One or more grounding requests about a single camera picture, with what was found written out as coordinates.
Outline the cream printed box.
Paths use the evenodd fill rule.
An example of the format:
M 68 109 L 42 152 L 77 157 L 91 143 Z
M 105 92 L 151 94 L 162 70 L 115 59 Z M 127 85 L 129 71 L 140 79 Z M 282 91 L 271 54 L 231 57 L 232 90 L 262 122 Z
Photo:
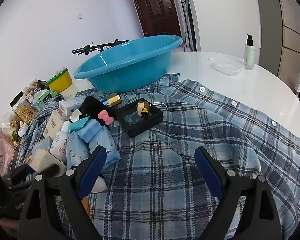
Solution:
M 55 164 L 59 167 L 59 171 L 56 174 L 56 177 L 59 177 L 66 172 L 66 165 L 50 152 L 43 149 L 37 149 L 28 162 L 28 165 L 37 173 L 41 173 Z

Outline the white blue raison box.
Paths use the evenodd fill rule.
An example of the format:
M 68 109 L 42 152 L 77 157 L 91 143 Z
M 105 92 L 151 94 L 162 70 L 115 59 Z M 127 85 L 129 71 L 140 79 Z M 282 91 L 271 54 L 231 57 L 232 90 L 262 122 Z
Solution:
M 80 96 L 69 98 L 59 102 L 59 109 L 66 115 L 70 116 L 76 109 L 79 109 L 84 99 Z

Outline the clear plastic lid tray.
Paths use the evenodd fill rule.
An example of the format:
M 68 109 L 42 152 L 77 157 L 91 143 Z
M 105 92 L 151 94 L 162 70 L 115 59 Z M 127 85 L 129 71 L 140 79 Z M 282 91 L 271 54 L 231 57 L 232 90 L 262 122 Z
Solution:
M 237 76 L 240 74 L 244 66 L 236 60 L 214 60 L 211 68 L 227 76 Z

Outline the blue plastic basin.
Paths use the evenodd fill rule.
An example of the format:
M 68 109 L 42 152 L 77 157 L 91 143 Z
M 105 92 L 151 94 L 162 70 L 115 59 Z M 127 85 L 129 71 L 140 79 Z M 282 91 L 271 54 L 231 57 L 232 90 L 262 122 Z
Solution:
M 173 50 L 182 44 L 176 35 L 139 38 L 109 48 L 83 62 L 74 78 L 87 79 L 98 90 L 124 93 L 144 87 L 164 76 L 172 64 Z

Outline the yellow green-rimmed container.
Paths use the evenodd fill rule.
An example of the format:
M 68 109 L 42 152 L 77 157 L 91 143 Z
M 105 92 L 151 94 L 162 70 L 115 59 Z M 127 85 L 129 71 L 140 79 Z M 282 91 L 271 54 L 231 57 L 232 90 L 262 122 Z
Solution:
M 58 94 L 69 88 L 71 84 L 72 78 L 69 74 L 68 68 L 61 69 L 46 83 L 50 89 L 54 89 Z

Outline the dark brown door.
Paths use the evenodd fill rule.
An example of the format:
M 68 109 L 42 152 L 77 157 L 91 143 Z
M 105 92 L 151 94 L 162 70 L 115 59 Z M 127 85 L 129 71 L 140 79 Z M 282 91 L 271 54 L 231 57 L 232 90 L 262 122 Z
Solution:
M 174 0 L 133 0 L 145 37 L 181 36 Z

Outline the gold blue box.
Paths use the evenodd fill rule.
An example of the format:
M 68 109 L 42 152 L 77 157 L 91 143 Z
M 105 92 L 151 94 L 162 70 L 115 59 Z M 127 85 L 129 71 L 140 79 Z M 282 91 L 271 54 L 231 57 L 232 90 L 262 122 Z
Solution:
M 101 103 L 107 107 L 114 107 L 119 105 L 122 102 L 120 95 L 117 93 L 112 93 L 107 95 L 104 99 L 101 100 Z

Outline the black bicycle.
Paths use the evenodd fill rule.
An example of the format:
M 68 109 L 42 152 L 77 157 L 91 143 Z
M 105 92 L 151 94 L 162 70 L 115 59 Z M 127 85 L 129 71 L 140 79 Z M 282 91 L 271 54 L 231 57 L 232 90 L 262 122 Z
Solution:
M 99 45 L 93 45 L 93 43 L 91 43 L 91 45 L 86 45 L 83 48 L 78 48 L 78 49 L 73 50 L 72 53 L 74 55 L 76 54 L 78 56 L 81 54 L 89 55 L 93 51 L 103 52 L 105 49 L 109 49 L 114 46 L 118 46 L 120 44 L 126 43 L 126 42 L 128 42 L 128 40 L 119 41 L 118 39 L 116 39 L 112 43 L 104 43 L 104 44 L 99 44 Z

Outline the clear jar of nuts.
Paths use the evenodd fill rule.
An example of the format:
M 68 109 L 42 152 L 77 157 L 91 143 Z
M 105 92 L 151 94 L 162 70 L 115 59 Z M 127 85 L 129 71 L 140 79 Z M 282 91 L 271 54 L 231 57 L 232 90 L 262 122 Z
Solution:
M 20 91 L 10 102 L 12 111 L 28 125 L 37 116 L 38 111 L 30 104 L 23 91 Z

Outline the blue plaid shirt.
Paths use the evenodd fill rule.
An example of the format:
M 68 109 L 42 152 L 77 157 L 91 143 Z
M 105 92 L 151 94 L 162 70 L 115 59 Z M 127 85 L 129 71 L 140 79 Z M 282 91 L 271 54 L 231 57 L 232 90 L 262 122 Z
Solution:
M 163 121 L 130 138 L 109 131 L 120 159 L 103 171 L 107 189 L 89 196 L 94 226 L 103 239 L 197 239 L 217 205 L 194 161 L 203 146 L 225 169 L 265 176 L 283 239 L 300 221 L 300 138 L 262 112 L 202 84 L 167 74 L 121 94 L 162 102 Z

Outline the black scrunchie pink bow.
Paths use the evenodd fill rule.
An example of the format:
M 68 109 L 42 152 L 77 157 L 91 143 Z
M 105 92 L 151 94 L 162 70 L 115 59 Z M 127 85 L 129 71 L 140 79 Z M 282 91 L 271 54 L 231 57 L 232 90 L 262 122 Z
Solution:
M 114 111 L 93 96 L 87 96 L 79 107 L 79 119 L 95 119 L 101 126 L 111 125 L 115 121 Z

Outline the white pump lotion bottle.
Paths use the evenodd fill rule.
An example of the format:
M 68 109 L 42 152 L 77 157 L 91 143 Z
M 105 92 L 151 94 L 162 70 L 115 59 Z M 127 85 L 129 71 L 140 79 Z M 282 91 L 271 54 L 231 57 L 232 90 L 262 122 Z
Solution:
M 253 37 L 248 34 L 247 42 L 244 47 L 244 67 L 246 70 L 253 70 L 255 59 L 255 47 Z

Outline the blue tissue pack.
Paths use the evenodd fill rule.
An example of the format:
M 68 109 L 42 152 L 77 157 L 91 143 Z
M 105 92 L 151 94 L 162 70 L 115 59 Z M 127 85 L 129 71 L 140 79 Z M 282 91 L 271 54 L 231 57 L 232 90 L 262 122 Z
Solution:
M 78 166 L 93 153 L 97 146 L 103 146 L 107 153 L 102 171 L 121 159 L 111 133 L 106 126 L 101 126 L 95 119 L 87 121 L 81 129 L 69 132 L 66 146 L 67 168 Z

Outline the white red cream box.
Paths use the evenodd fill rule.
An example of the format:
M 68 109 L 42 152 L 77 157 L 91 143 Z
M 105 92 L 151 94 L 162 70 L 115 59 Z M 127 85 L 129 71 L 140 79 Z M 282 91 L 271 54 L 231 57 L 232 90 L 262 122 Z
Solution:
M 55 134 L 61 130 L 63 124 L 63 111 L 60 109 L 52 111 L 43 133 L 44 138 L 54 138 Z

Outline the green tissue pack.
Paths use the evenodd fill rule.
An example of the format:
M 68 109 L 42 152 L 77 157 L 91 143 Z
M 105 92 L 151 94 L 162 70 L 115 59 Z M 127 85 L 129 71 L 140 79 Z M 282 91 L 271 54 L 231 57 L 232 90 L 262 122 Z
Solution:
M 38 108 L 42 108 L 45 101 L 57 96 L 57 92 L 54 89 L 47 90 L 36 102 Z

